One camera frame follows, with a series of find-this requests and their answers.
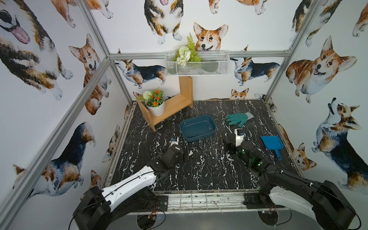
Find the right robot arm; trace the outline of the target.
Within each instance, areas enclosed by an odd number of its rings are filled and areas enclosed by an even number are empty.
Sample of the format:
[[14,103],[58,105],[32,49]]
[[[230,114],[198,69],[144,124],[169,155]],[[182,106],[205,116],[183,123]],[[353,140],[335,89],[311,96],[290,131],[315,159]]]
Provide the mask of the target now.
[[284,206],[314,219],[323,230],[348,230],[358,214],[337,188],[325,180],[303,178],[263,158],[248,140],[235,134],[223,139],[224,149],[242,160],[246,169],[258,178],[260,200],[264,206]]

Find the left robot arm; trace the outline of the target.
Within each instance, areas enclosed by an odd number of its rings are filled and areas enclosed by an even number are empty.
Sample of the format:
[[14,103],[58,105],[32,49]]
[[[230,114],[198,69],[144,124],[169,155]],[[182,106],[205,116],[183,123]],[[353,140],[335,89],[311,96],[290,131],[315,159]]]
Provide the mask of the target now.
[[150,160],[146,166],[130,177],[112,186],[89,189],[72,215],[80,230],[105,230],[114,221],[133,212],[155,213],[164,201],[149,186],[166,178],[180,160],[184,150],[177,144],[166,153]]

